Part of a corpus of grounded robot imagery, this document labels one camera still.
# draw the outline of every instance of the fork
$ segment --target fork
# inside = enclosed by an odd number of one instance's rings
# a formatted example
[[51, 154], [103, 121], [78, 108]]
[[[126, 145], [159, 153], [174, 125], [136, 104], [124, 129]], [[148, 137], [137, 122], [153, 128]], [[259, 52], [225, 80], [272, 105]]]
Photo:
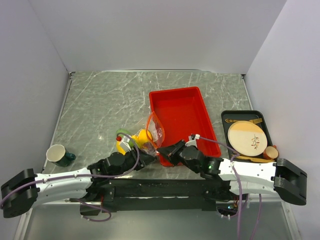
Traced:
[[[233, 119], [226, 119], [225, 120], [227, 123], [235, 123], [235, 122], [239, 122], [239, 121], [243, 121], [243, 120], [233, 120]], [[253, 124], [259, 124], [259, 123], [262, 123], [263, 120], [262, 118], [257, 118], [257, 119], [252, 119], [252, 120], [249, 120], [249, 122], [253, 123]]]

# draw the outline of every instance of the leaf design on plate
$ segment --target leaf design on plate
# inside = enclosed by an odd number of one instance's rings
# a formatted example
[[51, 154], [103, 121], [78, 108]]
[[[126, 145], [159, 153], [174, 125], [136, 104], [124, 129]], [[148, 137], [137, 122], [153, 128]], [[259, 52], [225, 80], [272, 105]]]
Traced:
[[254, 138], [251, 139], [252, 144], [251, 146], [254, 146], [254, 149], [257, 149], [259, 147], [259, 137], [257, 137], [256, 135], [254, 135]]

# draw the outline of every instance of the green mug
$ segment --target green mug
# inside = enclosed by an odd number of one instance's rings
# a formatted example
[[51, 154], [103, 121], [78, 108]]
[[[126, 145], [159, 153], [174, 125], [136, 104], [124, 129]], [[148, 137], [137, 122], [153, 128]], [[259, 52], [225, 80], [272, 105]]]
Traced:
[[76, 155], [69, 153], [61, 144], [55, 144], [49, 147], [45, 155], [49, 162], [59, 167], [67, 167], [76, 159]]

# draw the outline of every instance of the table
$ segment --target table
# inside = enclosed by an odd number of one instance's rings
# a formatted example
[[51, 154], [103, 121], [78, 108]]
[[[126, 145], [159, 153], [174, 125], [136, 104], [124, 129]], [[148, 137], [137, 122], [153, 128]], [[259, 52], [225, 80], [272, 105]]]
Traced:
[[[145, 127], [150, 114], [149, 92], [200, 88], [217, 140], [226, 142], [221, 112], [250, 110], [240, 74], [181, 71], [97, 71], [72, 75], [53, 143], [64, 145], [77, 158], [68, 167], [47, 162], [43, 173], [55, 174], [87, 167], [116, 151], [116, 130]], [[221, 148], [222, 157], [228, 158]], [[163, 167], [154, 162], [125, 178], [202, 180], [185, 166]]]
[[[144, 121], [150, 113], [148, 93], [151, 91], [198, 86], [220, 142], [225, 142], [221, 112], [251, 109], [240, 74], [103, 71], [76, 72], [71, 78], [53, 143], [65, 145], [77, 155], [77, 159], [73, 165], [65, 168], [47, 162], [43, 170], [46, 174], [83, 168], [116, 151], [116, 130], [120, 127], [137, 127]], [[223, 147], [221, 153], [222, 157], [228, 157]], [[127, 177], [132, 180], [167, 181], [202, 179], [184, 166], [162, 167], [158, 162], [134, 171]], [[279, 199], [262, 199], [262, 218], [255, 238], [293, 239], [292, 234], [297, 231], [291, 209]], [[252, 201], [250, 208], [243, 212], [243, 239], [249, 238], [258, 212], [257, 199]], [[21, 218], [22, 235], [25, 235], [25, 240], [222, 240], [234, 239], [237, 231], [237, 219], [221, 220], [215, 211], [200, 209], [118, 211], [106, 223], [87, 222], [80, 219], [79, 215], [77, 203], [62, 201], [43, 204], [33, 209], [32, 214]]]

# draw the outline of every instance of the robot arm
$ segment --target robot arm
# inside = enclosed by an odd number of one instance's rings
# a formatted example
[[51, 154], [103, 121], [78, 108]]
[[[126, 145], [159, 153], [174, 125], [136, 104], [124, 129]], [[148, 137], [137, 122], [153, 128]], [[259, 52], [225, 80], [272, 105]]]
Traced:
[[[226, 158], [205, 156], [196, 147], [194, 139], [187, 143], [181, 140], [157, 151], [172, 164], [183, 163], [214, 183], [214, 189], [208, 190], [206, 197], [228, 201], [229, 196], [239, 195], [234, 166], [243, 194], [279, 195], [288, 203], [306, 204], [307, 174], [286, 159], [271, 163], [231, 162]], [[109, 184], [110, 178], [123, 176], [133, 167], [138, 171], [156, 158], [139, 150], [138, 162], [137, 159], [138, 152], [132, 149], [125, 155], [114, 152], [88, 167], [71, 172], [35, 174], [33, 169], [24, 170], [1, 186], [3, 216], [13, 218], [32, 207], [56, 200], [92, 201], [103, 194], [102, 186]]]
[[206, 180], [220, 184], [223, 189], [227, 185], [227, 190], [235, 195], [239, 195], [239, 185], [232, 166], [240, 178], [242, 194], [279, 195], [290, 204], [307, 204], [307, 174], [290, 161], [231, 162], [226, 158], [205, 156], [196, 147], [194, 137], [187, 143], [181, 140], [157, 151], [173, 165], [182, 163]]
[[3, 216], [13, 218], [40, 204], [57, 200], [83, 198], [85, 201], [92, 201], [101, 194], [100, 186], [108, 184], [113, 176], [122, 175], [135, 165], [134, 170], [138, 171], [156, 159], [140, 150], [138, 163], [137, 157], [137, 151], [132, 149], [125, 155], [114, 152], [109, 157], [76, 171], [35, 174], [33, 169], [26, 169], [1, 186], [2, 199], [21, 188], [3, 202]]

